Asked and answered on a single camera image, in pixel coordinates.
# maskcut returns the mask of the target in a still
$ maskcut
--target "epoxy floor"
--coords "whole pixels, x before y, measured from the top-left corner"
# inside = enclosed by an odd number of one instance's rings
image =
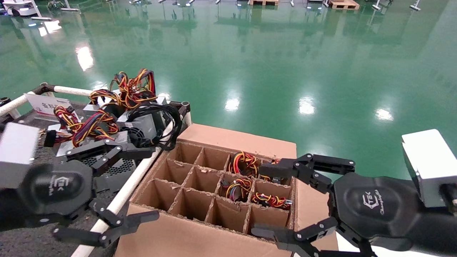
[[[457,153],[457,2],[414,12],[394,0],[375,13],[363,0],[358,12],[300,0],[70,2],[82,13],[0,17],[1,96],[43,81],[97,89],[148,68],[158,93],[191,102],[194,122],[350,158],[360,174],[408,178],[402,134],[437,128]]]

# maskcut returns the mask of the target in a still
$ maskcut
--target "white pipe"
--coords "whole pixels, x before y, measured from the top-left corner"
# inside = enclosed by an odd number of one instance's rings
[[[184,124],[186,124],[187,126],[192,125],[191,112],[188,112],[188,113],[184,116],[184,119],[183,119],[182,121],[183,121]]]
[[[66,86],[54,86],[54,92],[78,95],[78,96],[89,96],[92,93],[92,90],[79,89],[79,88],[66,87]]]
[[[60,8],[61,11],[80,11],[79,9],[74,8]]]
[[[65,5],[68,9],[70,9],[70,4],[68,3],[68,0],[65,0]]]
[[[22,95],[16,99],[14,99],[13,101],[5,104],[4,106],[0,107],[0,117],[15,110],[16,108],[18,108],[19,106],[23,105],[26,102],[27,102],[27,98],[24,95]]]
[[[32,20],[36,20],[36,21],[52,21],[53,19],[49,18],[49,17],[32,17]]]
[[[379,1],[380,0],[377,0],[376,4],[375,5],[372,5],[372,7],[376,10],[380,10],[381,8],[378,6],[379,5]]]
[[[417,0],[416,3],[414,5],[410,5],[409,7],[416,10],[416,11],[420,11],[420,8],[417,7],[417,5],[419,4],[420,0]]]
[[[42,16],[41,16],[41,12],[40,12],[40,10],[38,10],[38,6],[37,6],[37,4],[35,3],[35,0],[32,0],[32,5],[33,5],[33,8],[35,8],[35,10],[37,11],[38,17],[41,18],[41,17],[42,17]]]
[[[165,128],[164,134],[168,134],[171,132],[173,128],[173,123],[169,123],[168,126]],[[155,148],[155,152],[152,153],[152,156],[148,159],[143,159],[135,171],[132,173],[130,178],[125,182],[124,186],[121,188],[119,193],[117,193],[116,197],[113,201],[108,205],[108,210],[114,212],[115,214],[119,213],[121,208],[124,204],[130,199],[130,196],[138,186],[138,184],[143,179],[146,172],[149,170],[151,165],[154,163],[155,159],[159,156],[159,153],[162,151],[160,147]],[[92,227],[92,232],[103,233],[108,229],[108,225],[103,222],[102,220],[97,220],[95,225]],[[75,252],[71,255],[71,257],[88,257],[92,250],[94,249],[93,246],[85,246],[79,245],[76,248]]]

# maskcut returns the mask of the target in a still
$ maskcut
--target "cardboard divider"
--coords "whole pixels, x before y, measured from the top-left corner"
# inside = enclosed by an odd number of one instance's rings
[[[198,156],[195,164],[202,167],[212,168],[214,170],[223,171],[227,156],[230,153],[212,148],[203,148],[203,151]]]
[[[247,204],[234,204],[226,198],[216,197],[205,222],[243,233],[248,211]]]
[[[176,197],[169,213],[182,215],[190,220],[205,221],[213,196],[214,194],[199,192],[191,188],[183,189]]]
[[[216,192],[221,175],[215,171],[207,171],[194,167],[187,176],[184,187],[191,187],[198,191]]]
[[[194,164],[201,151],[202,147],[198,145],[177,143],[176,147],[168,154],[168,158]]]
[[[245,233],[251,234],[251,229],[254,224],[265,224],[271,226],[279,226],[279,227],[286,227],[287,226],[287,218],[289,216],[289,212],[281,209],[276,208],[266,208],[261,207],[259,205],[252,205],[251,212],[249,213],[247,219],[247,226],[245,229]]]
[[[293,200],[291,194],[291,187],[280,185],[277,183],[270,183],[260,179],[256,179],[253,185],[253,190],[251,190],[251,195],[249,202],[252,203],[252,197],[255,193],[262,193],[266,196],[272,195],[277,197],[285,197],[287,200]]]
[[[158,169],[154,178],[175,182],[181,185],[191,171],[192,165],[174,160],[166,160]]]
[[[168,211],[180,188],[176,183],[153,179],[138,197],[137,203]]]
[[[222,180],[225,180],[229,184],[231,184],[235,181],[235,179],[240,178],[240,177],[247,178],[244,176],[239,176],[239,175],[235,175],[232,173],[224,172],[219,180],[218,188],[216,189],[216,194],[225,198],[226,194],[227,194],[227,188],[222,186]]]

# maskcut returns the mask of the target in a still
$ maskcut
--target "cooling fan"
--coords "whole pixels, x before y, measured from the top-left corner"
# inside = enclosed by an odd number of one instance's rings
[[[135,128],[135,127],[132,127],[132,128],[128,128],[128,127],[122,127],[121,128],[121,131],[127,131],[128,132],[128,135],[130,137],[135,137],[137,139],[144,139],[144,133],[143,131],[141,131],[141,129],[139,128]]]

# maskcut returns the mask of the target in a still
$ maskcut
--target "metal frame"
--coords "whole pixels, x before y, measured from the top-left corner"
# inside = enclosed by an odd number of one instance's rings
[[[53,92],[56,93],[64,93],[64,94],[71,94],[71,95],[78,95],[78,96],[89,96],[92,93],[92,90],[87,89],[79,89],[79,88],[72,88],[72,87],[65,87],[65,86],[55,86],[50,85],[48,83],[41,83],[39,87],[36,89],[28,92],[28,94],[52,94]],[[15,114],[16,117],[19,118],[19,112],[17,108],[24,103],[27,102],[26,97],[20,96],[11,102],[5,104],[4,106],[0,107],[0,117],[6,114]],[[192,124],[191,119],[191,112],[188,111],[187,114],[184,115],[182,121],[187,125],[190,126]],[[173,128],[173,124],[170,123],[164,130],[164,134],[168,134]],[[155,152],[152,154],[150,158],[143,159],[140,164],[138,164],[135,171],[129,177],[129,179],[125,182],[124,186],[121,190],[117,193],[113,201],[107,207],[108,210],[112,211],[114,214],[118,214],[121,208],[125,205],[125,203],[130,199],[130,196],[137,188],[138,184],[143,179],[146,172],[149,168],[154,164],[155,160],[159,157],[160,153],[162,153],[162,149],[160,147],[155,148]],[[103,220],[97,220],[95,225],[92,227],[91,231],[103,233],[108,229],[108,225]],[[76,248],[75,252],[73,252],[72,257],[88,257],[92,250],[94,249],[93,246],[84,246],[79,245]]]

